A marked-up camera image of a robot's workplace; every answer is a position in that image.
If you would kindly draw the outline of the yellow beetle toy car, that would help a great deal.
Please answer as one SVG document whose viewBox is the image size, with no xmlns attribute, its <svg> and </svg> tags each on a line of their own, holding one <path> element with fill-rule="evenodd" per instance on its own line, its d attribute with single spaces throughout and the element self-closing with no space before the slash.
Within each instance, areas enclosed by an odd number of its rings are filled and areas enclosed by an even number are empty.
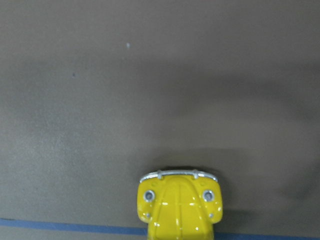
<svg viewBox="0 0 320 240">
<path fill-rule="evenodd" d="M 213 240 L 214 224 L 223 217 L 217 177 L 196 169 L 158 170 L 142 176 L 136 203 L 149 240 Z"/>
</svg>

